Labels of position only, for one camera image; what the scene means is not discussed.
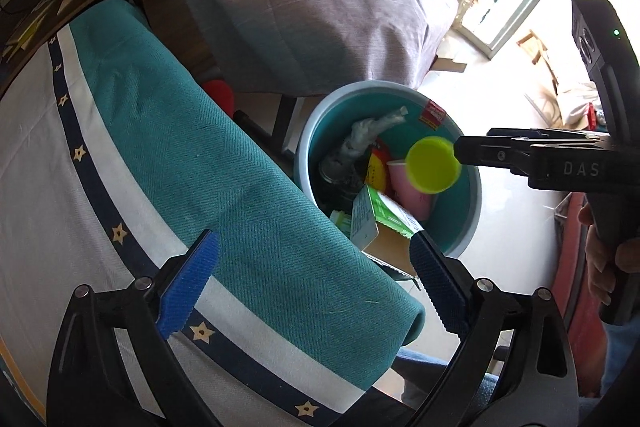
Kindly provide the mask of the right hand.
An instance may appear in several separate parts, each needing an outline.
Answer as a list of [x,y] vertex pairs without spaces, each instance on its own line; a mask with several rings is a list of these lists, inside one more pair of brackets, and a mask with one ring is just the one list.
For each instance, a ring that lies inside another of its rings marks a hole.
[[590,293],[608,306],[616,285],[613,265],[628,274],[639,272],[639,239],[629,239],[613,251],[599,239],[589,204],[579,211],[578,220],[588,228],[585,255]]

